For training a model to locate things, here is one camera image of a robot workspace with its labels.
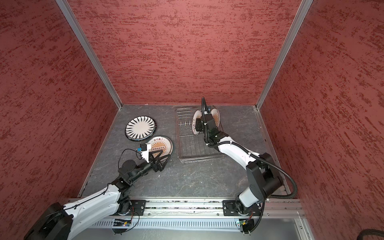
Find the white sunburst pattern plate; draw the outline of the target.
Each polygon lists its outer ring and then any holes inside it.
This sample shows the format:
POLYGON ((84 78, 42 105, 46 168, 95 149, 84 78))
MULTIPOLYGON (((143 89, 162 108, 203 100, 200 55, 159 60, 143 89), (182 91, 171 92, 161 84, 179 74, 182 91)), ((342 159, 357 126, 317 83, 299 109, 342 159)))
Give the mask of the white sunburst pattern plate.
POLYGON ((172 154, 173 153, 173 143, 172 141, 165 137, 165 136, 156 136, 156 137, 153 137, 149 140, 149 142, 151 144, 151 151, 156 151, 156 150, 163 150, 163 155, 167 155, 167 154, 172 154))

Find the white plate blue rim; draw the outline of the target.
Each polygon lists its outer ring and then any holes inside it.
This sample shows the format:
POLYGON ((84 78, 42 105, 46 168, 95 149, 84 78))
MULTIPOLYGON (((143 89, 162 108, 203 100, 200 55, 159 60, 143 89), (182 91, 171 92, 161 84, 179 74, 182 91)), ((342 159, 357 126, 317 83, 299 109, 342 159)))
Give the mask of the white plate blue rim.
POLYGON ((220 112, 217 108, 211 109, 211 114, 215 120, 216 127, 218 128, 220 125, 220 112))

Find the white blue striped plate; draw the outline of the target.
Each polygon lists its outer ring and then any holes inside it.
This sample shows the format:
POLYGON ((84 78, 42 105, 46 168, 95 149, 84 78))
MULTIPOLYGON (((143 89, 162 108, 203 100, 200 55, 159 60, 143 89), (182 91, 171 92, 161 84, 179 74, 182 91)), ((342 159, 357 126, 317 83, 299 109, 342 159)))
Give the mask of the white blue striped plate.
POLYGON ((142 141, 151 137, 157 129, 156 121, 148 116, 139 116, 128 122, 125 135, 131 141, 142 141))

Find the white sunburst plate green rim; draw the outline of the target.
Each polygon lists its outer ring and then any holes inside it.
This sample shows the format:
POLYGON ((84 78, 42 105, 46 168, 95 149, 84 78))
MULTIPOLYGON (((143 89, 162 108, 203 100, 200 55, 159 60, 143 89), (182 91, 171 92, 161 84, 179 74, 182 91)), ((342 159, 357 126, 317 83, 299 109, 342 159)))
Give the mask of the white sunburst plate green rim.
POLYGON ((196 110, 193 116, 192 121, 192 132, 194 136, 198 135, 203 131, 203 121, 202 121, 202 112, 200 110, 196 110))

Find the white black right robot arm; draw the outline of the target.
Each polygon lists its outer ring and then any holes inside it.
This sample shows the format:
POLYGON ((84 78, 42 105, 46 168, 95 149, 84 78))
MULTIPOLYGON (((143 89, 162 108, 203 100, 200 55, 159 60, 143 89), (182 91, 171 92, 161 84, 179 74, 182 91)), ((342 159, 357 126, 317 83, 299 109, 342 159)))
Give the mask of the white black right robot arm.
POLYGON ((194 117, 193 131, 203 133, 208 147, 229 156, 245 169, 249 186, 236 197, 235 208, 239 214, 248 214, 254 205, 265 202, 283 185, 272 157, 250 151, 220 131, 212 114, 194 117))

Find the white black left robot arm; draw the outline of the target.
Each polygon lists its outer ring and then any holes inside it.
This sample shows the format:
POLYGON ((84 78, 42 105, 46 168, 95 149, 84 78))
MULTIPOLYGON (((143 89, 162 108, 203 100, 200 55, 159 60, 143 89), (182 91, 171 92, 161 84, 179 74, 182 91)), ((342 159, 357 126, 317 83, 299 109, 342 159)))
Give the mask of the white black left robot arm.
POLYGON ((26 240, 71 240, 92 224, 115 213, 130 213, 128 192, 134 183, 150 171, 164 170, 173 151, 142 152, 143 163, 125 161, 119 176, 106 188, 78 201, 50 205, 26 233, 26 240))

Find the left small circuit board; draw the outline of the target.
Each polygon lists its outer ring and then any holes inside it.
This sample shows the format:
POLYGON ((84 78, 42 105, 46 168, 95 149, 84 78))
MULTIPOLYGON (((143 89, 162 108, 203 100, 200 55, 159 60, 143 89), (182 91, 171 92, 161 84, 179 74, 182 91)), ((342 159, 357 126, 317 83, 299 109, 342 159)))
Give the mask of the left small circuit board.
POLYGON ((132 224, 132 220, 114 219, 112 228, 113 229, 129 228, 131 224, 132 224))

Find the small circuit board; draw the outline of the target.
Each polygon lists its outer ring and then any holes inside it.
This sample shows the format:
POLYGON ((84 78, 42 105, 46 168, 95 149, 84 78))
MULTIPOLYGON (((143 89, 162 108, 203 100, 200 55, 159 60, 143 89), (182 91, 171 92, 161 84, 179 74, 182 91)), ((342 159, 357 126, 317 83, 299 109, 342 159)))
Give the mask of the small circuit board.
POLYGON ((241 233, 250 234, 255 227, 255 221, 253 219, 240 219, 239 221, 237 221, 237 227, 241 233))
POLYGON ((113 229, 129 228, 131 224, 132 224, 132 220, 114 219, 112 228, 113 229))

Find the right small circuit board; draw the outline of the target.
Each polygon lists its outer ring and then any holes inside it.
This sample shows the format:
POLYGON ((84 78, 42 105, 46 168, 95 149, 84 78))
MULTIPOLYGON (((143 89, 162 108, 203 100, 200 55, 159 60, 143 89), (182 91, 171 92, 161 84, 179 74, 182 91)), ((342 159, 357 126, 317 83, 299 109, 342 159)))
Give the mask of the right small circuit board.
POLYGON ((253 219, 240 219, 239 221, 237 221, 237 227, 241 233, 250 234, 255 227, 255 221, 253 219))

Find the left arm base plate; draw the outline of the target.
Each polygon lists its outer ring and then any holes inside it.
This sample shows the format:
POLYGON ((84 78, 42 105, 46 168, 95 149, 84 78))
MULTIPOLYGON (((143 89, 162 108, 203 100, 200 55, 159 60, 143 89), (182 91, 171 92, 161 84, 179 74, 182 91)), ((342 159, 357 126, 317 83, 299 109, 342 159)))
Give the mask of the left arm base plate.
POLYGON ((130 200, 129 201, 129 208, 128 208, 128 215, 139 215, 142 216, 144 214, 145 208, 146 208, 146 200, 130 200))

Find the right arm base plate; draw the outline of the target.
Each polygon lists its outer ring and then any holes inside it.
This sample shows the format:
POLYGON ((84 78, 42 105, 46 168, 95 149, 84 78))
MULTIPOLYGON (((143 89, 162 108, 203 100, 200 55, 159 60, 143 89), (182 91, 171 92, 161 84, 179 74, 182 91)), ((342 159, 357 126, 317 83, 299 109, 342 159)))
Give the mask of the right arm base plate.
POLYGON ((250 217, 250 216, 260 216, 262 206, 258 204, 254 204, 251 207, 243 207, 240 203, 240 201, 235 200, 223 200, 222 201, 223 206, 223 214, 226 217, 232 217, 232 216, 243 216, 243 217, 250 217))

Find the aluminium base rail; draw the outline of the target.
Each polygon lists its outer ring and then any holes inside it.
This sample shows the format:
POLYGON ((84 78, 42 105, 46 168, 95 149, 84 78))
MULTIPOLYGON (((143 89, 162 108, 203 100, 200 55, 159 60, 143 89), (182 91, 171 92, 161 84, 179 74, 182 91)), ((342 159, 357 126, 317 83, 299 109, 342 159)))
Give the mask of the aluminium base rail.
POLYGON ((99 220, 88 228, 109 228, 112 230, 196 230, 241 233, 237 227, 240 219, 258 220, 292 220, 301 240, 312 240, 314 235, 309 227, 306 214, 300 200, 267 200, 262 206, 260 216, 232 216, 223 214, 222 201, 225 199, 188 199, 188 198, 141 198, 146 200, 146 208, 142 216, 128 213, 115 213, 99 220), (129 228, 113 229, 114 219, 132 220, 129 228))

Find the aluminium left corner post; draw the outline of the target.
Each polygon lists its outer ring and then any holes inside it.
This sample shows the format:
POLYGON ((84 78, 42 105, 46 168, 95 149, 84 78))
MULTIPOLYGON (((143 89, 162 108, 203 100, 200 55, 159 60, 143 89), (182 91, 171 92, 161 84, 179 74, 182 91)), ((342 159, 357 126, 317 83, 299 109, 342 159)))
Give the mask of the aluminium left corner post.
POLYGON ((120 111, 123 107, 123 103, 117 94, 110 78, 108 77, 106 71, 104 70, 99 58, 97 57, 95 51, 93 50, 91 43, 89 42, 88 38, 86 37, 86 34, 84 33, 83 29, 81 28, 78 20, 75 17, 74 12, 72 11, 68 1, 65 0, 56 0, 57 5, 59 6, 61 12, 63 13, 65 19, 69 23, 71 29, 73 30, 75 36, 77 37, 78 41, 80 42, 81 46, 83 47, 84 51, 86 52, 89 60, 91 61, 93 67, 97 71, 99 77, 101 78, 102 82, 104 83, 107 91, 109 92, 110 96, 112 97, 113 101, 115 102, 118 110, 120 111))

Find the aluminium corner post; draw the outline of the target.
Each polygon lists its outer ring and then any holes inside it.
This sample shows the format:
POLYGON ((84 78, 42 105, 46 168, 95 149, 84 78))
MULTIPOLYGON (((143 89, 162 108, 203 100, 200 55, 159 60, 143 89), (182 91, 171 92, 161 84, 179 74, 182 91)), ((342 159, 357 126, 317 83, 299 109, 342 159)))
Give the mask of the aluminium corner post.
POLYGON ((86 37, 86 34, 84 33, 83 29, 81 28, 78 20, 75 17, 74 12, 72 11, 68 1, 65 0, 56 0, 57 5, 59 6, 61 12, 63 13, 65 19, 69 23, 71 29, 73 30, 75 36, 77 37, 78 41, 80 42, 81 46, 83 47, 84 51, 86 52, 89 60, 91 61, 93 67, 97 71, 99 77, 101 78, 102 82, 104 83, 107 91, 109 92, 110 96, 112 97, 113 101, 115 102, 118 110, 120 111, 123 107, 123 103, 117 94, 110 78, 108 77, 106 71, 104 70, 99 58, 97 57, 95 51, 93 50, 91 43, 89 42, 88 38, 86 37))
POLYGON ((283 42, 283 45, 280 49, 279 55, 276 59, 276 62, 270 72, 270 75, 267 79, 267 82, 265 84, 265 87, 256 103, 256 110, 260 111, 262 108, 262 105, 264 101, 267 98, 267 95, 280 71, 280 68, 282 67, 284 60, 301 28, 301 25, 303 24, 303 21, 313 3, 313 0, 302 0, 301 4, 299 5, 298 11, 294 17, 294 20, 290 26, 290 29, 287 33, 287 36, 283 42))

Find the aluminium right corner post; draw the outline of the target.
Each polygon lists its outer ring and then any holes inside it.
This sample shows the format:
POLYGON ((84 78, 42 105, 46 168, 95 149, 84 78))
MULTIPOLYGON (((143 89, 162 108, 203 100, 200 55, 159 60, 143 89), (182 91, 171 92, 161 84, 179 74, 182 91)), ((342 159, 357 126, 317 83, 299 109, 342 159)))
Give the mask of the aluminium right corner post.
POLYGON ((280 68, 282 67, 284 60, 301 28, 301 25, 303 24, 303 21, 313 3, 313 0, 302 0, 301 4, 299 5, 298 11, 294 17, 294 20, 290 26, 290 29, 287 33, 287 36, 283 42, 283 45, 280 49, 279 55, 276 59, 276 62, 270 72, 270 75, 267 79, 267 82, 265 84, 265 87, 256 103, 256 110, 260 111, 262 108, 262 105, 264 101, 267 98, 267 95, 280 71, 280 68))

